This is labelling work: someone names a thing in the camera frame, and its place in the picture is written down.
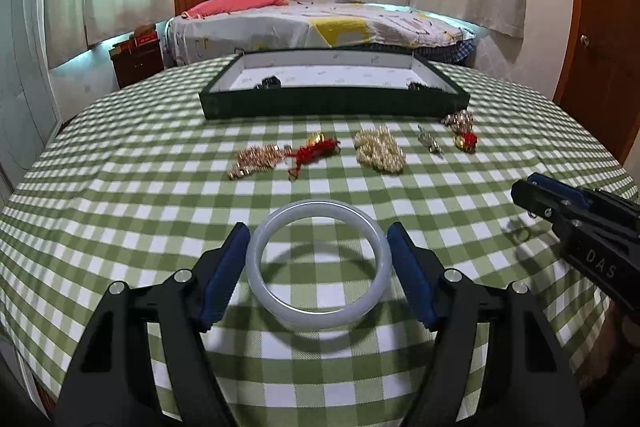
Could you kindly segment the white jade bangle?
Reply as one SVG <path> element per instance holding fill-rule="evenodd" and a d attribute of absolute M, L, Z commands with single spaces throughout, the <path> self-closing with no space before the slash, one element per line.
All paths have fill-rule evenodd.
<path fill-rule="evenodd" d="M 363 319 L 390 285 L 385 233 L 364 211 L 329 199 L 291 202 L 250 239 L 250 290 L 282 325 L 296 331 L 344 329 Z"/>

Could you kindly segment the red knot gold ornament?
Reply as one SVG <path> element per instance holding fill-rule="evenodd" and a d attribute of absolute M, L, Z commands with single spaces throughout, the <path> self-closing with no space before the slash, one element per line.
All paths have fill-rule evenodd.
<path fill-rule="evenodd" d="M 474 132 L 460 132 L 454 136 L 454 145 L 464 153 L 473 154 L 477 147 L 477 135 Z"/>

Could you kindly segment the gold pearl cluster brooch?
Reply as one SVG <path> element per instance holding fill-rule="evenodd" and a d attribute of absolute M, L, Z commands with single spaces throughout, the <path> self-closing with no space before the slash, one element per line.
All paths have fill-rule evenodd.
<path fill-rule="evenodd" d="M 474 117 L 467 109 L 450 114 L 442 120 L 442 124 L 449 128 L 454 134 L 462 134 L 473 131 Z"/>

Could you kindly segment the silver rhinestone brooch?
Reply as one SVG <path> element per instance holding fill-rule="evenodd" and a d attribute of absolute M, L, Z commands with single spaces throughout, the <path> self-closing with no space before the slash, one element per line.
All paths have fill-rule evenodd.
<path fill-rule="evenodd" d="M 418 129 L 419 142 L 425 146 L 432 155 L 442 156 L 442 147 L 440 146 L 436 135 L 434 135 L 433 130 L 422 126 L 422 124 L 419 124 Z"/>

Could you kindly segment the red tassel gold charm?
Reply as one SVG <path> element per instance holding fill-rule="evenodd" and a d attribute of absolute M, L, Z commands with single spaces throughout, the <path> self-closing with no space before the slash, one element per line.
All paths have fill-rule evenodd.
<path fill-rule="evenodd" d="M 300 170 L 304 166 L 313 164 L 315 161 L 340 153 L 341 142 L 323 132 L 314 132 L 305 145 L 289 150 L 285 157 L 291 161 L 288 168 L 288 176 L 291 180 L 296 180 Z"/>

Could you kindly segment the dark red bead mala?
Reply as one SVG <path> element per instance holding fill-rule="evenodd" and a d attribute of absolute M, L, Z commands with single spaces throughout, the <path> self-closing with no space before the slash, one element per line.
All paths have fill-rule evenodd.
<path fill-rule="evenodd" d="M 424 83 L 413 81 L 407 84 L 407 89 L 409 91 L 428 91 L 428 90 L 433 90 L 433 87 L 427 86 L 427 84 L 424 84 Z"/>

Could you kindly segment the green jewelry tray box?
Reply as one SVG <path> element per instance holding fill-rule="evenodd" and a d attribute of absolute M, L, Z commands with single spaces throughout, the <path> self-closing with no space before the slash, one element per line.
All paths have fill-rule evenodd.
<path fill-rule="evenodd" d="M 409 82 L 433 87 L 409 91 Z M 408 50 L 292 49 L 237 55 L 198 94 L 208 120 L 280 116 L 442 119 L 471 95 Z"/>

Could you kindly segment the wooden door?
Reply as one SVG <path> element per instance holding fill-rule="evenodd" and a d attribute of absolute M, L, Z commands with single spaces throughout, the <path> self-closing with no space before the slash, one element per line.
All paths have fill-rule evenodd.
<path fill-rule="evenodd" d="M 639 0 L 573 0 L 553 102 L 627 159 L 639 132 Z"/>

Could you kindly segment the green checkered tablecloth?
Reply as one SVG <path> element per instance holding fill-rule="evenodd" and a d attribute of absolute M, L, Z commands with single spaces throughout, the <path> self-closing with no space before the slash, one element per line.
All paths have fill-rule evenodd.
<path fill-rule="evenodd" d="M 549 223 L 529 219 L 511 186 L 541 172 L 629 199 L 638 187 L 573 118 L 533 89 L 473 69 L 437 66 L 471 95 L 476 153 L 448 129 L 407 118 L 206 121 L 198 94 L 228 58 L 168 69 L 85 109 L 30 169 L 1 211 L 1 325 L 55 398 L 108 283 L 162 283 L 224 241 L 235 222 L 252 232 L 289 202 L 347 202 L 385 231 L 400 221 L 446 267 L 487 286 L 529 283 L 572 369 L 584 361 L 610 305 L 558 257 Z M 358 164 L 352 138 L 384 124 L 406 154 L 400 176 Z M 297 146 L 314 131 L 340 140 L 335 157 L 228 179 L 250 145 Z M 374 277 L 369 244 L 331 219 L 272 236 L 264 277 L 286 303 L 333 309 Z M 430 335 L 395 277 L 359 324 L 294 333 L 256 303 L 243 274 L 224 319 L 204 336 L 224 396 L 244 426 L 399 423 L 420 384 Z"/>

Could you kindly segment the dark wooden nightstand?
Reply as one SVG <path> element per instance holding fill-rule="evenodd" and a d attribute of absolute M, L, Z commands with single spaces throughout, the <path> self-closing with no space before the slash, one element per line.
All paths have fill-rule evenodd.
<path fill-rule="evenodd" d="M 115 44 L 108 53 L 119 89 L 148 79 L 165 68 L 158 39 L 142 42 L 140 46 L 129 39 Z"/>

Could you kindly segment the red items on nightstand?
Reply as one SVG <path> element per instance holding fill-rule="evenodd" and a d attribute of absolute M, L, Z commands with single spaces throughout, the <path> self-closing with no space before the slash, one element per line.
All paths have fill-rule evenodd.
<path fill-rule="evenodd" d="M 110 49 L 110 55 L 121 53 L 132 53 L 139 46 L 156 43 L 160 38 L 157 35 L 155 24 L 145 24 L 138 26 L 127 40 L 114 44 Z"/>

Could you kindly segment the frosted glass wardrobe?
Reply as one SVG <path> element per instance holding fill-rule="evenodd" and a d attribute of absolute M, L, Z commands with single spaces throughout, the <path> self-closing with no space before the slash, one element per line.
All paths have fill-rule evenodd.
<path fill-rule="evenodd" d="M 10 190 L 60 124 L 42 64 L 37 0 L 1 0 L 1 176 Z"/>

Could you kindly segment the bed with patterned sheet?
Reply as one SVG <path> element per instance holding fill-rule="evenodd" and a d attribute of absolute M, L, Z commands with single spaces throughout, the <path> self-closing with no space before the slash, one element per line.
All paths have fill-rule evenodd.
<path fill-rule="evenodd" d="M 297 1 L 178 15 L 168 20 L 163 42 L 177 65 L 235 53 L 322 48 L 409 50 L 430 61 L 463 64 L 476 48 L 472 31 L 439 15 L 386 4 Z"/>

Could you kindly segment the pink pillow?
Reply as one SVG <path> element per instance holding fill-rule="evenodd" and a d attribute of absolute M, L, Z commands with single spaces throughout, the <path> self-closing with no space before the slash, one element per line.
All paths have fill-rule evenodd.
<path fill-rule="evenodd" d="M 181 13 L 182 18 L 205 18 L 224 13 L 236 13 L 268 6 L 287 5 L 285 0 L 205 0 Z"/>

